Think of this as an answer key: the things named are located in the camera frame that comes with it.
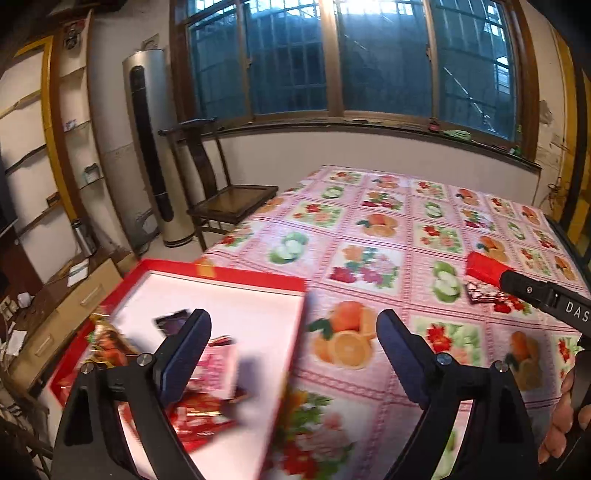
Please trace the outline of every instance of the paper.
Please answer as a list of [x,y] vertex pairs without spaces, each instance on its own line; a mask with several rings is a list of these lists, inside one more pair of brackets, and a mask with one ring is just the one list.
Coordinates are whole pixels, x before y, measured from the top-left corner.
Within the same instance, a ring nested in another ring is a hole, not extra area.
[[86,277],[88,277],[88,259],[83,260],[70,269],[70,273],[68,275],[68,287],[76,285],[79,281],[84,280]]
[[13,330],[8,347],[6,348],[7,355],[17,356],[21,351],[22,343],[25,341],[27,332],[23,330]]

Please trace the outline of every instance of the window frame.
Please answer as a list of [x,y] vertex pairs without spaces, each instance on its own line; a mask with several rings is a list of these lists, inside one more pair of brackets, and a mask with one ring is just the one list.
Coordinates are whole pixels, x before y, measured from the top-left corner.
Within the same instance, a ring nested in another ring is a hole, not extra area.
[[[347,111],[343,101],[343,86],[341,78],[339,35],[337,31],[337,19],[335,14],[335,0],[318,0],[320,5],[320,17],[322,25],[322,43],[324,50],[324,68],[326,74],[327,109],[318,111],[295,111],[282,113],[268,113],[255,115],[252,111],[249,81],[249,59],[246,53],[246,33],[244,28],[244,11],[242,4],[246,0],[222,0],[212,6],[188,15],[189,2],[191,0],[170,0],[170,58],[174,86],[174,100],[177,107],[179,121],[185,121],[200,116],[196,99],[192,66],[189,52],[189,27],[194,23],[209,17],[226,7],[236,7],[238,16],[238,37],[240,39],[239,55],[242,69],[242,89],[245,99],[246,115],[220,121],[223,129],[236,131],[242,127],[263,127],[269,125],[277,128],[280,125],[286,128],[301,126],[306,122],[336,124],[365,124],[379,127],[392,127],[393,129],[408,129],[412,131],[428,132],[430,118],[416,117],[397,113]],[[431,62],[432,81],[432,113],[440,124],[441,130],[461,129],[472,134],[472,139],[477,144],[501,147],[505,150],[519,145],[521,157],[534,162],[538,142],[539,129],[539,82],[537,63],[531,32],[525,14],[519,0],[495,0],[504,7],[506,29],[510,38],[511,53],[515,70],[515,96],[516,96],[516,125],[521,131],[516,133],[513,141],[497,137],[477,129],[464,125],[453,124],[439,119],[440,109],[440,79],[439,58],[437,55],[437,40],[433,24],[433,14],[429,0],[422,0],[427,21],[429,45],[426,54]]]

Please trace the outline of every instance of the window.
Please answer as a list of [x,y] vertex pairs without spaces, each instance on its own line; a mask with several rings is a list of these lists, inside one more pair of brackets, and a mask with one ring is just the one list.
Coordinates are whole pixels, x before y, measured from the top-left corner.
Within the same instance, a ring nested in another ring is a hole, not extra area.
[[513,61],[500,6],[432,0],[440,68],[440,117],[512,140]]
[[492,0],[189,0],[187,11],[203,116],[371,112],[515,138],[515,62]]
[[250,0],[245,18],[253,113],[325,110],[318,1]]
[[345,0],[336,11],[345,109],[430,117],[423,4]]

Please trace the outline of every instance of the cabinet drawer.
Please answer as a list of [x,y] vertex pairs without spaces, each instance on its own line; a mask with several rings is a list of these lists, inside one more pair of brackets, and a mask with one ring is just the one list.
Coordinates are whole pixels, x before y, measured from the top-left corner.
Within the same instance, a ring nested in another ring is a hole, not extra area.
[[111,293],[121,276],[111,259],[91,273],[82,284],[60,303],[57,311],[63,318],[64,328],[75,329]]
[[104,262],[43,321],[10,364],[9,373],[29,389],[68,337],[121,281],[111,259]]
[[43,371],[71,331],[61,327],[62,318],[54,310],[27,340],[23,350],[10,364],[12,379],[22,388],[29,389]]

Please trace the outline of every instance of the candy wrapper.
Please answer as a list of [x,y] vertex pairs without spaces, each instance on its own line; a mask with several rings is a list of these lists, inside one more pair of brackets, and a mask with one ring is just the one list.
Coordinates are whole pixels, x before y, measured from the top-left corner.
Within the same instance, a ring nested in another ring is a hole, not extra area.
[[499,303],[508,298],[507,294],[498,288],[468,275],[465,278],[465,288],[471,303]]
[[95,322],[95,331],[91,335],[91,353],[87,360],[105,364],[108,368],[124,367],[139,355],[138,350],[105,320]]
[[[180,310],[154,322],[166,336],[176,335],[190,315],[188,310]],[[208,342],[190,383],[195,390],[229,400],[234,397],[237,374],[238,349],[232,338],[222,336]]]
[[[176,332],[188,315],[177,312],[162,317],[166,325],[174,317]],[[79,366],[89,360],[108,368],[128,365],[139,351],[107,321],[108,315],[93,314],[95,330],[88,336],[90,351],[86,359],[60,382],[60,402],[66,403]],[[183,398],[166,411],[168,419],[177,432],[187,452],[193,452],[209,443],[220,432],[235,427],[234,405],[248,398],[246,391],[236,387],[238,350],[227,336],[210,340],[203,351],[192,378],[187,383]],[[137,436],[133,416],[127,402],[120,403],[119,413]]]

